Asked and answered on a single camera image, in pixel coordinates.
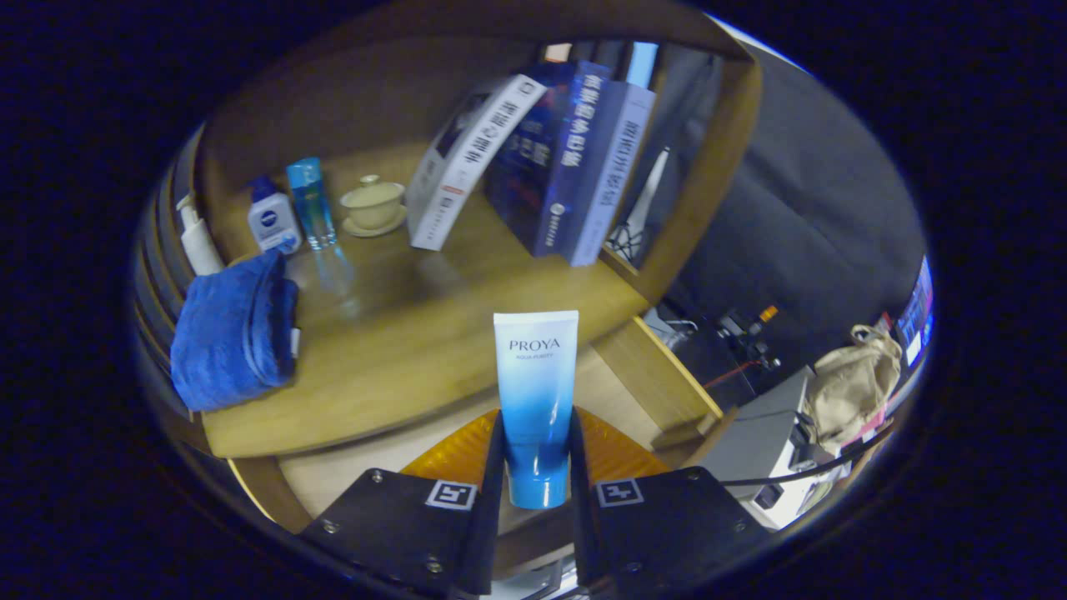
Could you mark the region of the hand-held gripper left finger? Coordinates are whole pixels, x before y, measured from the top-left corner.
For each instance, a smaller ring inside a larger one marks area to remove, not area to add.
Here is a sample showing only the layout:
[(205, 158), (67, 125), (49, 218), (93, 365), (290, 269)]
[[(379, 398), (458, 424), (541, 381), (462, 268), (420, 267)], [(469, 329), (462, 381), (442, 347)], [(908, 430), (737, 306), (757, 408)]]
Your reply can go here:
[(488, 411), (403, 471), (369, 468), (300, 537), (366, 577), (435, 599), (491, 593), (504, 428)]

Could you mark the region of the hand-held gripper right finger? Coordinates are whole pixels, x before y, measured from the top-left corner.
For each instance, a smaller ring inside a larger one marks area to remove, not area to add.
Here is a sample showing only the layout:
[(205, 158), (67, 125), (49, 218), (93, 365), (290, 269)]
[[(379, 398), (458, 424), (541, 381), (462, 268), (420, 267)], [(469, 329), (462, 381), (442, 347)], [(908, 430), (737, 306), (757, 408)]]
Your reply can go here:
[(769, 530), (706, 468), (670, 468), (582, 407), (569, 448), (584, 595), (685, 597), (770, 543)]

